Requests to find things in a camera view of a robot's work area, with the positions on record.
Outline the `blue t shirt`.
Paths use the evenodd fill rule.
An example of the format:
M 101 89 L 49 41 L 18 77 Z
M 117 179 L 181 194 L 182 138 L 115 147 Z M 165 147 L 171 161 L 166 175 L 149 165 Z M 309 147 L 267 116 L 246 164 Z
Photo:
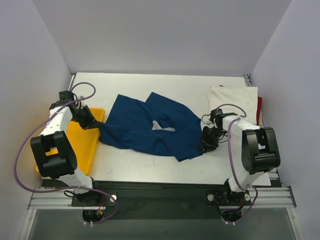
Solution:
M 146 101 L 118 95 L 99 140 L 118 149 L 174 157 L 179 162 L 199 157 L 201 120 L 187 106 L 152 92 Z

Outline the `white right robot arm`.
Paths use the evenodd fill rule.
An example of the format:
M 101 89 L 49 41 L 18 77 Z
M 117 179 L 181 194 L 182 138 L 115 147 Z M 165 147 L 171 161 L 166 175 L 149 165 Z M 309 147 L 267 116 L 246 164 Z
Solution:
M 247 114 L 224 113 L 221 108 L 209 114 L 212 127 L 202 130 L 198 150 L 208 153 L 216 150 L 226 137 L 231 177 L 221 192 L 222 200 L 233 204 L 263 174 L 280 166 L 281 157 L 275 130 L 245 120 Z

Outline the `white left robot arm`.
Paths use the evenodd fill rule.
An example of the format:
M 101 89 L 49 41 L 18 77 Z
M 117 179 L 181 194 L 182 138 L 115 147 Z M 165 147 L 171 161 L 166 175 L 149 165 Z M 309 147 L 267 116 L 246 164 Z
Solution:
M 67 137 L 70 122 L 83 130 L 97 129 L 96 120 L 84 101 L 68 90 L 59 92 L 59 100 L 49 108 L 49 119 L 39 136 L 30 139 L 30 146 L 40 175 L 74 187 L 76 194 L 90 206 L 101 201 L 101 193 L 94 189 L 94 180 L 78 167 L 76 153 Z

